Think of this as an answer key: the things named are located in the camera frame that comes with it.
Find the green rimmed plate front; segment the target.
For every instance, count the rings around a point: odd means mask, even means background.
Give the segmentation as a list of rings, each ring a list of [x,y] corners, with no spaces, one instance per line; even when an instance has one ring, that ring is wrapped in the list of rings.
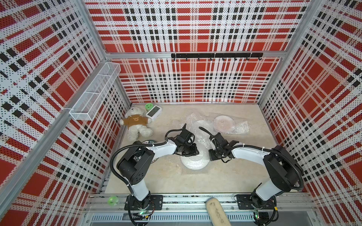
[[[142,147],[154,147],[157,142],[155,140],[149,139],[142,142]]]

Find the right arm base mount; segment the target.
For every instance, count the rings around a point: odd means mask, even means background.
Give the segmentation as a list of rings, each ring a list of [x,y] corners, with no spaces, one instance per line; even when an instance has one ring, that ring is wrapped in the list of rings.
[[[272,222],[276,222],[279,217],[276,196],[264,201],[256,194],[251,195],[235,195],[235,202],[239,210],[254,210],[253,219],[257,226],[268,226]]]

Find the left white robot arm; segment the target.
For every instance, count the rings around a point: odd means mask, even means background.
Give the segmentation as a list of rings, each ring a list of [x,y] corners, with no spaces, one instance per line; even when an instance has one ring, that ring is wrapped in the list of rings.
[[[192,157],[199,155],[195,135],[186,129],[170,130],[165,140],[156,143],[135,141],[115,151],[110,158],[110,170],[128,187],[131,197],[139,202],[150,199],[144,178],[151,163],[164,156]]]

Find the green rimmed plate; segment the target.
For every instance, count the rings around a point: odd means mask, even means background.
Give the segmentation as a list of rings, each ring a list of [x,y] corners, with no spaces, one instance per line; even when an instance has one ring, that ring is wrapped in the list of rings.
[[[142,142],[142,147],[154,147],[157,142],[155,140],[149,139]]]
[[[181,162],[188,169],[201,170],[208,165],[210,160],[208,159],[207,156],[199,154],[190,157],[182,156]]]

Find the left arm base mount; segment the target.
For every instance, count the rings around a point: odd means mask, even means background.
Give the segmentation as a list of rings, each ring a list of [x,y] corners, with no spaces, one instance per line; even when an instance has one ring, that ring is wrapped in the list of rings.
[[[155,211],[162,210],[163,195],[148,194],[142,201],[139,201],[134,196],[129,195],[126,199],[124,210],[127,211],[131,222],[135,224],[146,224]]]

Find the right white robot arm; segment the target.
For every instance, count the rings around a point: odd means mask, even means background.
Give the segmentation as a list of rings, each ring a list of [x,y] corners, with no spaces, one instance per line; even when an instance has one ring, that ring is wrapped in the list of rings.
[[[251,200],[265,202],[273,196],[304,189],[303,169],[284,147],[267,149],[234,140],[228,142],[220,133],[210,135],[209,139],[211,161],[228,163],[233,159],[242,159],[266,168],[269,179],[252,192]]]

